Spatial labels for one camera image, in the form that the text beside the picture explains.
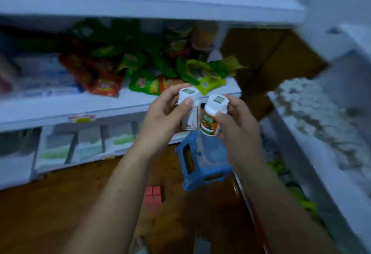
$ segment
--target fingernail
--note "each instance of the fingernail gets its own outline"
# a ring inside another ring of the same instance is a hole
[[[184,103],[185,103],[186,105],[191,105],[191,104],[193,103],[193,100],[192,100],[191,97],[188,97],[187,99],[184,100]]]

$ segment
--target blue plastic stool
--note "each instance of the blue plastic stool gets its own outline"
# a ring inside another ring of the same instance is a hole
[[[184,148],[189,145],[191,149],[194,171],[188,174],[184,159]],[[216,181],[224,181],[226,176],[233,172],[232,166],[227,159],[227,148],[219,137],[210,137],[201,133],[198,129],[190,133],[175,148],[178,153],[180,166],[184,176],[183,189],[193,189]]]

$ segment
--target skin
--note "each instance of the skin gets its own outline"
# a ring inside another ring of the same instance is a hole
[[[173,137],[192,100],[176,106],[182,84],[167,89],[150,106],[139,137],[120,160],[102,194],[63,253],[127,253],[137,224],[148,173]],[[291,197],[265,164],[259,126],[246,104],[226,95],[228,114],[217,113],[229,162],[252,200],[273,253],[338,253],[327,233]]]

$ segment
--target white plastic bottle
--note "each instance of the white plastic bottle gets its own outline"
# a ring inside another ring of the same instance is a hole
[[[210,95],[204,109],[201,122],[201,132],[208,136],[217,136],[220,131],[220,124],[216,121],[217,112],[227,113],[228,99],[222,95]]]
[[[200,126],[201,100],[200,92],[197,88],[187,87],[179,91],[178,104],[186,98],[191,97],[193,100],[192,108],[183,117],[181,126],[184,130],[195,130]]]

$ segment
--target white bottle cap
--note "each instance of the white bottle cap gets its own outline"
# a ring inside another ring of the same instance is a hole
[[[194,87],[187,87],[187,88],[180,89],[178,104],[183,102],[188,97],[191,97],[193,102],[196,102],[197,100],[200,99],[199,90],[197,88],[194,88]]]
[[[220,112],[225,111],[228,108],[228,98],[223,95],[212,94],[207,99],[207,104],[213,110]]]

